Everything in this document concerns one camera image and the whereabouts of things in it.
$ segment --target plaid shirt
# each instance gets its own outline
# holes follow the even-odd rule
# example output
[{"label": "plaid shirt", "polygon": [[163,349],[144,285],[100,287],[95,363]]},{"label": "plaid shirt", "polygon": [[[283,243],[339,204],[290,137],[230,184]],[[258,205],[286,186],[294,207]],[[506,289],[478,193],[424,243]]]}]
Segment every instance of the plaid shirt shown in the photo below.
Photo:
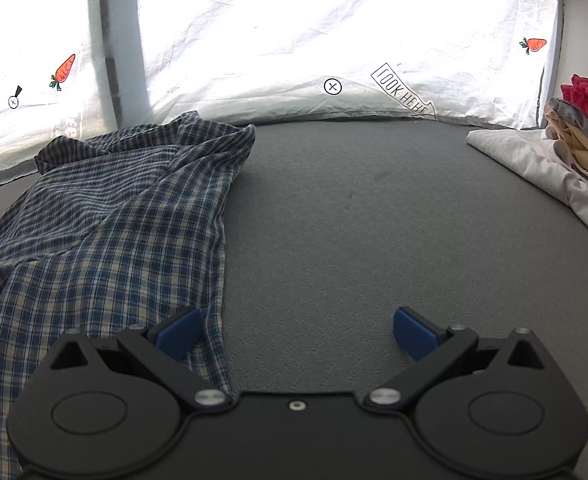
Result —
[{"label": "plaid shirt", "polygon": [[186,305],[204,319],[184,365],[227,393],[223,210],[253,124],[185,113],[90,140],[57,137],[43,176],[0,219],[0,479],[20,466],[5,419],[61,332],[111,337]]}]

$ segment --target carrot print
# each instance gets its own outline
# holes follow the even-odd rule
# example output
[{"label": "carrot print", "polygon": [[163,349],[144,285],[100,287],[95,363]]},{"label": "carrot print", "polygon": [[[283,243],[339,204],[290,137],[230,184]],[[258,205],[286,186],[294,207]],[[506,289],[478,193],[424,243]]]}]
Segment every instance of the carrot print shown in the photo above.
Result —
[{"label": "carrot print", "polygon": [[547,42],[548,40],[539,40],[537,38],[529,38],[528,40],[523,38],[523,41],[521,41],[519,45],[525,49],[525,54],[529,56],[530,50],[536,52],[537,50],[542,49]]},{"label": "carrot print", "polygon": [[74,59],[76,59],[76,55],[72,54],[67,61],[65,61],[61,66],[59,66],[58,70],[56,70],[56,75],[52,76],[53,81],[49,83],[51,88],[56,87],[56,90],[61,91],[60,84],[67,79],[69,73],[72,70],[72,65],[74,64]]}]

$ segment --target white sheet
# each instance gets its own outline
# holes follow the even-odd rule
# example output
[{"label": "white sheet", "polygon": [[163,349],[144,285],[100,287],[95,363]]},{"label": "white sheet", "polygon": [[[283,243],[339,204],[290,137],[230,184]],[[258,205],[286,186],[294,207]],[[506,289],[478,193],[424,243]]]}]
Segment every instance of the white sheet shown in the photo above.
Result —
[{"label": "white sheet", "polygon": [[563,140],[548,139],[545,130],[473,130],[467,142],[572,208],[588,227],[588,182],[558,160]]},{"label": "white sheet", "polygon": [[[557,10],[556,0],[105,2],[0,0],[0,172],[57,135],[189,110],[234,124],[420,116],[533,127]],[[122,23],[140,35],[115,34]],[[548,45],[528,55],[523,37]],[[62,91],[49,88],[72,54]]]},{"label": "white sheet", "polygon": [[[156,119],[197,109],[232,123],[410,116],[407,92],[388,93],[402,84],[408,99],[428,105],[424,118],[535,127],[549,45],[526,55],[519,41],[549,42],[556,16],[556,0],[139,0],[138,7]],[[328,78],[341,82],[340,94],[325,91]]]}]

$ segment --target gray felt surface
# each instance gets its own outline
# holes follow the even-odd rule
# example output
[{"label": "gray felt surface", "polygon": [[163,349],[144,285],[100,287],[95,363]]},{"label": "gray felt surface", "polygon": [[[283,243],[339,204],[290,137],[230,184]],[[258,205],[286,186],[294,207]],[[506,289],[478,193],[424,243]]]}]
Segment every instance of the gray felt surface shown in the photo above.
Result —
[{"label": "gray felt surface", "polygon": [[[470,129],[257,127],[225,210],[236,392],[362,397],[411,364],[392,336],[404,303],[481,336],[533,329],[588,408],[588,228],[468,146]],[[0,188],[0,215],[36,177]],[[588,445],[577,471],[588,479]]]}]

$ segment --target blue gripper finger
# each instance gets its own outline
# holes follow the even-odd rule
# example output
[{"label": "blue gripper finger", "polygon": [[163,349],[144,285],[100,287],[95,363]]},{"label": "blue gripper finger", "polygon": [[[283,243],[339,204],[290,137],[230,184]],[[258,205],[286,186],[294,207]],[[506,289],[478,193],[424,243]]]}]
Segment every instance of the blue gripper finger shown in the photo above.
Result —
[{"label": "blue gripper finger", "polygon": [[194,308],[187,314],[177,316],[175,320],[172,318],[166,320],[171,323],[159,327],[161,330],[155,335],[154,345],[169,357],[180,361],[199,341],[203,332],[203,316],[199,309]]},{"label": "blue gripper finger", "polygon": [[394,338],[397,345],[414,361],[420,361],[436,350],[446,331],[418,316],[408,307],[399,307],[394,313]]}]

